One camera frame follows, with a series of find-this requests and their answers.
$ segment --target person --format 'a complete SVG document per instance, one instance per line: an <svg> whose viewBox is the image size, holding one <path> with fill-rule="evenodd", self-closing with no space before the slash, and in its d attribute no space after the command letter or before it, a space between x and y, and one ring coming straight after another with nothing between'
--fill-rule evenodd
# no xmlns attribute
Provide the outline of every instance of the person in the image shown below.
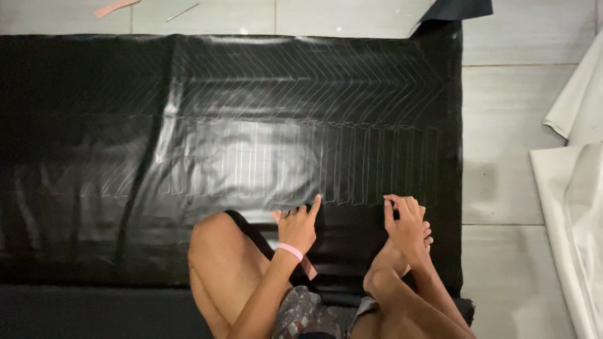
<svg viewBox="0 0 603 339"><path fill-rule="evenodd" d="M435 271L425 208L412 197L384 196L389 238L364 277L367 297L358 309L325 306L306 287L294 288L288 279L316 240L320 201L316 195L309 210L274 214L284 246L271 261L226 213L194 227L191 290L215 338L475 337ZM416 292L401 280L409 270Z"/></svg>

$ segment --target metal rod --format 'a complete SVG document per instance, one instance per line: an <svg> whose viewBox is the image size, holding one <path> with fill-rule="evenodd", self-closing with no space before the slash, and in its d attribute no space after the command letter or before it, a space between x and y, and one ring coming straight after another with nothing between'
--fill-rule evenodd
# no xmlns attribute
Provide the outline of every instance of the metal rod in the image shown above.
<svg viewBox="0 0 603 339"><path fill-rule="evenodd" d="M173 17L171 17L171 18L167 19L167 20L166 20L166 21L164 21L164 22L168 22L168 21L170 21L171 19L173 19L173 18L175 18L175 17L177 17L177 16L179 16L179 15L181 15L181 14L184 14L184 13L188 12L189 10L192 10L193 8L195 8L195 7L199 6L199 5L200 5L200 3L198 2L198 3L196 3L196 4L192 5L192 6L190 6L189 8L187 8L187 9L185 9L185 10L181 11L180 13L176 14L175 16L173 16Z"/></svg>

